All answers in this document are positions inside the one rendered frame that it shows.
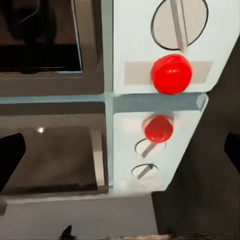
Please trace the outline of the microwave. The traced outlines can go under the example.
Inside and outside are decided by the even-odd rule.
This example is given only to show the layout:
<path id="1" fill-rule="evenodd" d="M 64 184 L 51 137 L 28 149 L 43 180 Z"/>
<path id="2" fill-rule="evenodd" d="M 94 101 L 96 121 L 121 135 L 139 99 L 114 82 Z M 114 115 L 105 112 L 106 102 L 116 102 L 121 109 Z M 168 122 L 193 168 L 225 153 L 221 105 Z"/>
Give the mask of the microwave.
<path id="1" fill-rule="evenodd" d="M 0 98 L 204 93 L 240 0 L 0 0 Z"/>

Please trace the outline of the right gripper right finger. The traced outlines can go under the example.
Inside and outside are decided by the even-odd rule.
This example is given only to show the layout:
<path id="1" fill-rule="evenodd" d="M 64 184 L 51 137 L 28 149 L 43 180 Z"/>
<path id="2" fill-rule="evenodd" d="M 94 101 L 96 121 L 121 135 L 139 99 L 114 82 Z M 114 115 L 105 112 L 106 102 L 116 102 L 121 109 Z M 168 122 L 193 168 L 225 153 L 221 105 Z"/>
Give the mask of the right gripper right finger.
<path id="1" fill-rule="evenodd" d="M 227 135 L 224 151 L 240 173 L 240 134 L 230 132 Z"/>

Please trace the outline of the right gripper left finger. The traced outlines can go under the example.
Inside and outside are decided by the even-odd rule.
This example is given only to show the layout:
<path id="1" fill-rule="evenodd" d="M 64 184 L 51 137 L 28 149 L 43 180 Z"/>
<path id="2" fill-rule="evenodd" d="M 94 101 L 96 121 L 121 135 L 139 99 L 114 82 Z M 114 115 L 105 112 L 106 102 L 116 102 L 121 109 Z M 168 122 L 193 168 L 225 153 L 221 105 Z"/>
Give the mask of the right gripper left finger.
<path id="1" fill-rule="evenodd" d="M 0 138 L 0 193 L 26 153 L 22 133 Z"/>

